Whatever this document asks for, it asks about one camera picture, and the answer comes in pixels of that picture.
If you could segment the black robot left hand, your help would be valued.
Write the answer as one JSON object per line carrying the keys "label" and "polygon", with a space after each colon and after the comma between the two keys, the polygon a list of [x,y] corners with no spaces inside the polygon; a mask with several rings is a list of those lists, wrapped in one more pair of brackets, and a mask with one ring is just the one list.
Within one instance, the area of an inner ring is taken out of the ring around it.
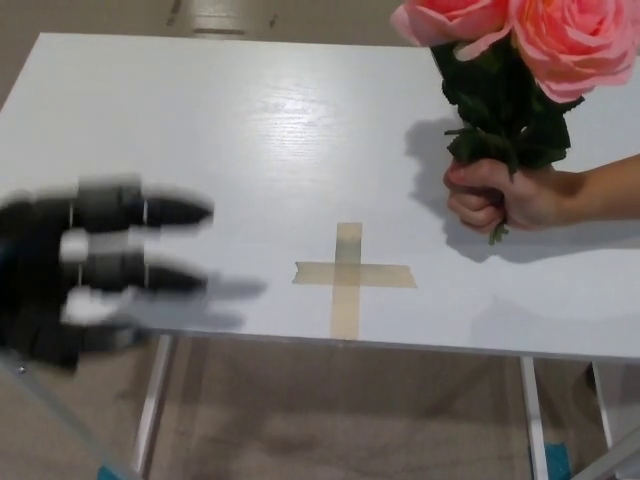
{"label": "black robot left hand", "polygon": [[2,204],[2,352],[74,372],[84,355],[147,342],[149,331],[131,320],[94,325],[66,320],[70,293],[85,287],[106,293],[135,288],[188,295],[204,290],[206,277],[173,264],[152,264],[142,251],[134,250],[64,260],[64,234],[200,225],[213,215],[209,201],[176,191],[148,191],[138,181],[81,183],[73,190],[20,194]]}

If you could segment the bare person hand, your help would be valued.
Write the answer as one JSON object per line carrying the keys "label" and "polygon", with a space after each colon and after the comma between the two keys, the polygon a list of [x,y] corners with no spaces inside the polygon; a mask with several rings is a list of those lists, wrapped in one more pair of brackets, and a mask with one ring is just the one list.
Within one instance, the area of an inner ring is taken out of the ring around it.
{"label": "bare person hand", "polygon": [[488,233],[505,221],[521,230],[551,228],[562,219],[564,198],[573,177],[553,169],[511,174],[505,164],[482,159],[471,165],[454,162],[443,178],[447,205],[467,227]]}

